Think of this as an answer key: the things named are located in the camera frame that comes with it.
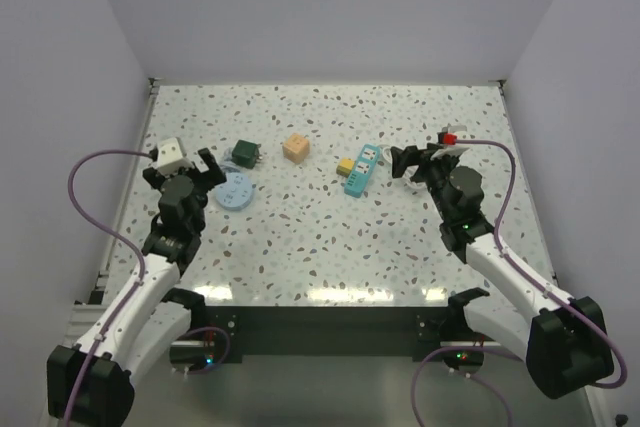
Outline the dark green cube socket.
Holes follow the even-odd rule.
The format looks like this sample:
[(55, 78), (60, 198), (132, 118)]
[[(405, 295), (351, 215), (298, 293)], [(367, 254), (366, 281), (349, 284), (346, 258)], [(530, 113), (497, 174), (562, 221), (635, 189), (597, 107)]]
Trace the dark green cube socket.
[(262, 159), (260, 148), (260, 144), (238, 140), (231, 151), (231, 160), (239, 167), (253, 169)]

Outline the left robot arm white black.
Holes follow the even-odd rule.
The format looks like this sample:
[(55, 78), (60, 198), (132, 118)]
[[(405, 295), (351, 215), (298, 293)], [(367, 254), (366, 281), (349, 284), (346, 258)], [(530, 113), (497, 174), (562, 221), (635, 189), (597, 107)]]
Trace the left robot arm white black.
[(189, 160), (176, 138), (146, 155), (152, 164), (143, 177), (160, 199), (143, 245), (132, 249), (137, 263), (101, 317), (47, 359), (48, 413), (65, 425), (122, 425), (137, 381), (182, 337), (223, 343), (220, 355), (187, 368), (189, 375), (217, 368), (231, 350), (230, 334), (211, 325), (203, 295), (177, 286), (201, 245), (208, 194), (226, 181), (209, 149), (198, 155), (205, 170)]

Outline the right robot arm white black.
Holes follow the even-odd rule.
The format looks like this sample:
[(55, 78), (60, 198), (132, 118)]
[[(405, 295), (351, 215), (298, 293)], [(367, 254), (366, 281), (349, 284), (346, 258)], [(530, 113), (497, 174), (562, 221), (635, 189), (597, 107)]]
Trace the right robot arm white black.
[(499, 342), (526, 363), (539, 390), (558, 399), (585, 386), (606, 387), (614, 372), (614, 348), (602, 309), (590, 297), (576, 298), (547, 281), (503, 241), (501, 222), (481, 209), (481, 174), (460, 163), (468, 142), (455, 140), (420, 149), (390, 150), (392, 175), (415, 170), (412, 181), (426, 185), (442, 222), (447, 250), (482, 274), (516, 308), (525, 332), (493, 331)]

